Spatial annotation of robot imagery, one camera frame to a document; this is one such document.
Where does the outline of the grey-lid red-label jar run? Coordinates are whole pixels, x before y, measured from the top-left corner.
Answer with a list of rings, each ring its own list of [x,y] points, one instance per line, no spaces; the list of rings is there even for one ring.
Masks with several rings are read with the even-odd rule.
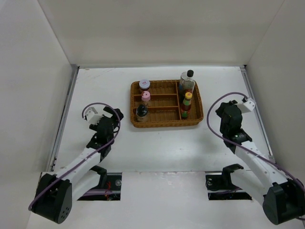
[[[150,90],[150,87],[151,87],[151,83],[149,80],[147,79],[142,79],[139,81],[139,88],[140,88],[140,91],[143,92],[143,91],[149,91]]]

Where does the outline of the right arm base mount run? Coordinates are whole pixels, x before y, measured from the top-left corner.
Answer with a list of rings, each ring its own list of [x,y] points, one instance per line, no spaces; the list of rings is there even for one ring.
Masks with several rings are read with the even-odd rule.
[[[231,181],[231,174],[243,169],[239,164],[226,166],[222,172],[207,173],[205,186],[208,190],[209,200],[252,200],[252,197]]]

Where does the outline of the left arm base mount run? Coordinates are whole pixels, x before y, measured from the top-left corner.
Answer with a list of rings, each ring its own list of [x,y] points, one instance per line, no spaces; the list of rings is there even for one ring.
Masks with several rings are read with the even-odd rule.
[[[91,188],[78,201],[120,201],[122,188],[122,173],[108,173],[105,168],[94,166],[94,171],[100,176],[97,186]]]

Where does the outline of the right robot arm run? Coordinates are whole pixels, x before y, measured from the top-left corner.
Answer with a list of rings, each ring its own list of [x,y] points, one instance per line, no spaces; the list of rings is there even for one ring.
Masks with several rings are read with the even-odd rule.
[[[243,114],[253,111],[255,103],[245,99],[221,103],[216,114],[221,119],[220,134],[234,155],[250,168],[234,164],[223,168],[221,189],[241,188],[262,206],[269,221],[275,225],[305,215],[305,188],[289,172],[267,159],[252,138],[242,129]]]

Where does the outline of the pink-lid clear spice jar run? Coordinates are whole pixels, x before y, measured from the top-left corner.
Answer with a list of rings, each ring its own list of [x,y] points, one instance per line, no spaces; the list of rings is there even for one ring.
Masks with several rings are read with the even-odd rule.
[[[149,106],[150,100],[151,100],[150,92],[149,91],[143,91],[142,94],[141,94],[141,100],[142,100],[142,103],[145,106]]]

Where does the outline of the tall black-capped sauce bottle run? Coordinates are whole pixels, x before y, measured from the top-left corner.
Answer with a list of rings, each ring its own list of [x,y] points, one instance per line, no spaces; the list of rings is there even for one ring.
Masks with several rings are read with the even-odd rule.
[[[185,93],[186,92],[193,92],[194,87],[195,87],[195,80],[193,79],[194,71],[193,70],[188,70],[187,71],[187,79],[184,82],[184,92],[181,94],[179,93],[179,101],[180,103],[183,101]]]

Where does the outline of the black-capped small spice bottle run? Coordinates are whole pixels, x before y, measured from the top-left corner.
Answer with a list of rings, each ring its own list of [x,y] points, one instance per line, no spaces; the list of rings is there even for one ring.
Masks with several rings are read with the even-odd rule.
[[[138,122],[147,122],[148,120],[148,107],[141,104],[136,108],[136,119]]]

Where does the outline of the silver-lid white blue jar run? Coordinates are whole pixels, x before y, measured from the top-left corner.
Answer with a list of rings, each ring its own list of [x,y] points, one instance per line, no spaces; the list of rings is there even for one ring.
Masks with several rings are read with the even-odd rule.
[[[179,81],[179,87],[178,87],[179,93],[181,93],[181,94],[184,92],[184,82],[187,79],[187,77],[188,77],[187,72],[183,72],[181,74],[180,81]]]

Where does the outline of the red chili sauce bottle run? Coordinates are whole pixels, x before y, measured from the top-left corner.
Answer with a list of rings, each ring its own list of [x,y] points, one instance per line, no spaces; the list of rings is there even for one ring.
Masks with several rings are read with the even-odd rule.
[[[188,114],[189,114],[191,106],[192,106],[192,97],[193,97],[193,94],[191,92],[185,93],[183,102],[181,103],[181,106],[180,106],[181,118],[188,117]]]

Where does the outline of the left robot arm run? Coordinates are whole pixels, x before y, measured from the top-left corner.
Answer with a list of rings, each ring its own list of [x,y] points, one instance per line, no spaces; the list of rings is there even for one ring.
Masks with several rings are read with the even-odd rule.
[[[73,202],[79,199],[116,200],[121,194],[121,186],[117,184],[121,176],[109,174],[99,163],[110,153],[123,114],[120,109],[105,104],[103,110],[111,116],[100,115],[94,105],[87,105],[81,114],[94,131],[89,143],[70,164],[41,176],[35,198],[28,207],[29,211],[57,224],[66,220]]]

